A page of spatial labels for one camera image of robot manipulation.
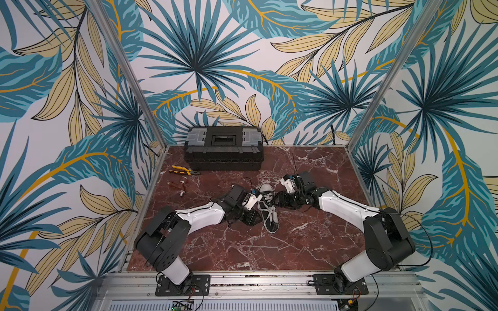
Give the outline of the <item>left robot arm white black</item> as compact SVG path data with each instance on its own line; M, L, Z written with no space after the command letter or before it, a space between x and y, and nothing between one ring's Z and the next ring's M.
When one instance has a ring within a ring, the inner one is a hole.
M242 222L254 226L262 222L258 203L263 195L234 185L222 197L190 209L164 207L149 221L134 242L135 249L172 284L185 287L192 279L191 270L179 257L188 236L198 230L224 222Z

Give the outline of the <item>red handled tool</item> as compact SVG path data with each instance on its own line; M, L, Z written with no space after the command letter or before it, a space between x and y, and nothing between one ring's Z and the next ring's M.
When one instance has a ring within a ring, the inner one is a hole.
M178 182L175 182L175 181L168 181L167 182L167 185L171 188L171 189L175 189L177 190L178 192L178 195L183 198L184 195L186 194L187 192L187 184L188 184L188 178L187 177L182 177L180 179L180 181Z

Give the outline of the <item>black grey plastic toolbox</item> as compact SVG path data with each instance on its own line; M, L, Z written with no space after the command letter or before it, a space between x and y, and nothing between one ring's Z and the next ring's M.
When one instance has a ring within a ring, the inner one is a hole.
M184 161L195 171L258 171L263 135L253 126L197 126L189 130Z

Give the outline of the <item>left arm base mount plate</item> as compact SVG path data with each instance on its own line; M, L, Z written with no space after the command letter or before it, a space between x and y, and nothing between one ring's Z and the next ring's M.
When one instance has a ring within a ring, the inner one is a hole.
M175 285L170 279L159 273L156 276L156 291L157 297L187 297L207 296L210 292L211 276L194 274L180 285Z

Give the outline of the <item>yellow handled pliers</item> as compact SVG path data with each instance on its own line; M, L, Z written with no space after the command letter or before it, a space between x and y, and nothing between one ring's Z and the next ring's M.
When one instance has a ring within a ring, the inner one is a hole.
M187 167L181 167L181 166L176 166L173 165L170 170L168 170L169 173L171 174L177 174L177 175L186 175L186 176L198 176L200 175L200 172L195 171L193 169L187 168Z

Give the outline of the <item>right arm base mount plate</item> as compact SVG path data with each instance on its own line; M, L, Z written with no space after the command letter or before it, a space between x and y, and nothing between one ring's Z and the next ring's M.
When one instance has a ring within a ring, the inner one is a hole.
M317 295L363 295L369 294L366 281L360 279L349 281L346 277L335 274L314 274L308 286L316 290Z

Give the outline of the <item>aluminium rail frame front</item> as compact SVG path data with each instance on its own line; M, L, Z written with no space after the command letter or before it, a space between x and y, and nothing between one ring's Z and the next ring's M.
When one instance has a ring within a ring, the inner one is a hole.
M419 280L412 272L386 272L366 277L365 290L352 295L318 295L313 271L209 272L207 293L194 297L156 295L158 276L152 272L108 276L92 310L430 310Z

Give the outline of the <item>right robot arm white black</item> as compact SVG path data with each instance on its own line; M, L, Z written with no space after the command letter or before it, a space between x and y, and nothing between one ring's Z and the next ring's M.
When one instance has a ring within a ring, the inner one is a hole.
M280 183L285 189L276 195L275 206L311 206L338 216L364 234L365 250L335 269L336 278L344 285L389 271L415 252L414 241L395 209L370 207L335 190L318 187L308 172L285 175Z

